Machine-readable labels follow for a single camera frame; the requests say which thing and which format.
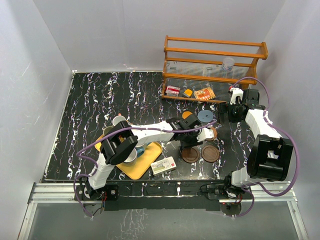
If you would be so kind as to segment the dark wooden coaster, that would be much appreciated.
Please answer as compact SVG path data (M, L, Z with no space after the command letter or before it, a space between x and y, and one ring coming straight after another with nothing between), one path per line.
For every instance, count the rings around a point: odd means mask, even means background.
M200 152L194 147L184 148L181 151L181 157L186 163L195 163L200 159Z
M216 147L212 145L206 145L201 150L201 156L206 162L214 163L219 159L220 152Z

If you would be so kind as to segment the light wooden coaster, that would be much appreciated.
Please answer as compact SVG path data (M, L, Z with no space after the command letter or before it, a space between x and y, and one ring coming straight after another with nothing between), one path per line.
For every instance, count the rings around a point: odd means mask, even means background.
M218 135L217 130L213 126L209 127L208 129L211 132L211 137L207 137L206 140L207 141L215 140L217 138L217 135Z

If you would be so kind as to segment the blue silicone coaster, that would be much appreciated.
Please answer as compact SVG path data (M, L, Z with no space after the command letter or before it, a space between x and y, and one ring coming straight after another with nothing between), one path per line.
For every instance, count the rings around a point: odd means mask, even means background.
M201 110L197 118L203 123L211 123L214 120L214 113L211 110Z

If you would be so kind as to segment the orange silicone coaster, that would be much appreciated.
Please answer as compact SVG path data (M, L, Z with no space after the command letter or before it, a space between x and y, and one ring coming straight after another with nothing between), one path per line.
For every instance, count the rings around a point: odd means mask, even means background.
M193 115L193 113L192 113L191 111L184 111L184 112L182 113L182 118L183 118L183 119L186 119L187 117L189 117L189 116L191 116L191 115Z

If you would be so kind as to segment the white yellow box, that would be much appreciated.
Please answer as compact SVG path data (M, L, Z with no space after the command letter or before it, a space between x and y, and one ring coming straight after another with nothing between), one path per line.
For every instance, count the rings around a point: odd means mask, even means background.
M151 165L151 170L154 176L161 175L162 173L166 173L168 171L175 170L177 165L172 156L166 157L164 159L153 162Z

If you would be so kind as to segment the yellow tray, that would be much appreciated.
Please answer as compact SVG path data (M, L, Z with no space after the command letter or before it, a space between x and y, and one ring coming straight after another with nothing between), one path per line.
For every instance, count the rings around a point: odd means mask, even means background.
M97 166L89 180L95 184L106 182L114 167L123 171L130 179L138 180L162 153L159 141L169 140L172 136L164 132L165 123L146 126L131 126L126 121L119 122L101 139ZM135 165L124 166L129 154L143 144L148 144L143 155L136 159Z

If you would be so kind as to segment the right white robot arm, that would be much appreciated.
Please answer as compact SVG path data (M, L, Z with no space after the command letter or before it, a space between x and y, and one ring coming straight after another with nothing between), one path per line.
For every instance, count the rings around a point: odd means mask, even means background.
M246 166L224 179L223 194L233 199L249 184L284 181L294 145L271 126L267 108L260 104L258 90L231 86L229 93L230 101L218 106L218 122L246 122L255 138Z

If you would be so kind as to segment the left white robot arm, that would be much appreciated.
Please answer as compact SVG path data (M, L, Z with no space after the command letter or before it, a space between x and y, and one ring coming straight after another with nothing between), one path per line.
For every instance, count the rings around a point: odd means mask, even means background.
M132 125L121 120L103 137L91 173L85 181L79 179L81 190L87 198L99 199L114 166L124 163L132 153L137 157L138 148L145 149L150 143L179 141L183 148L189 148L201 145L212 137L212 130L202 126L194 115L149 125Z

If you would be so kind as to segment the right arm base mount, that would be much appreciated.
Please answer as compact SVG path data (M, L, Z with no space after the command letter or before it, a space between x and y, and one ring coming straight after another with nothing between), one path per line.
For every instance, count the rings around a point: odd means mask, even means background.
M228 174L223 180L216 180L212 183L206 183L199 187L199 192L210 201L213 200L230 200L230 202L222 202L220 211L223 215L236 218L243 214L242 200L245 191L238 186L232 185L232 174Z

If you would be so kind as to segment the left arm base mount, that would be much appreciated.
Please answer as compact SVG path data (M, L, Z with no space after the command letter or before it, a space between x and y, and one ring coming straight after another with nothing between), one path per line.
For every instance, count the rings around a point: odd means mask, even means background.
M86 217L92 221L99 210L104 210L107 201L119 199L119 186L106 184L102 188L93 189L89 184L89 175L80 174L73 181L74 199L80 204ZM86 209L86 201L101 201L101 207L90 212Z

